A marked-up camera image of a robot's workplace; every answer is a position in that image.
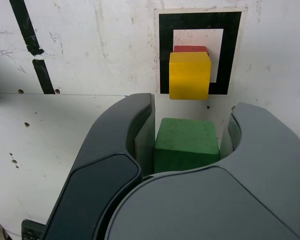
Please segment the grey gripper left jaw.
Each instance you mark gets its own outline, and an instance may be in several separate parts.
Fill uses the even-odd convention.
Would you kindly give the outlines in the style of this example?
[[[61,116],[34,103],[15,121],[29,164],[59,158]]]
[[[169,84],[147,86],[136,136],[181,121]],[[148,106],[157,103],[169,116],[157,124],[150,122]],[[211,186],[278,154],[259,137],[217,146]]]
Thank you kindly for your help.
[[[105,110],[86,135],[42,235],[44,240],[102,240],[121,200],[143,180],[135,139],[153,114],[151,93]]]

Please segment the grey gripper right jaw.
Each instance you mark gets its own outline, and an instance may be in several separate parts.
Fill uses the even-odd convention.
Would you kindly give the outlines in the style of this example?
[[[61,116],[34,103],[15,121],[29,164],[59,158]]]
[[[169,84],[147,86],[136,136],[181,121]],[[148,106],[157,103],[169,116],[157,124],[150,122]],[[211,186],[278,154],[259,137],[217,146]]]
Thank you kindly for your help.
[[[107,240],[300,240],[300,138],[268,110],[239,103],[227,157],[158,173],[118,205]]]

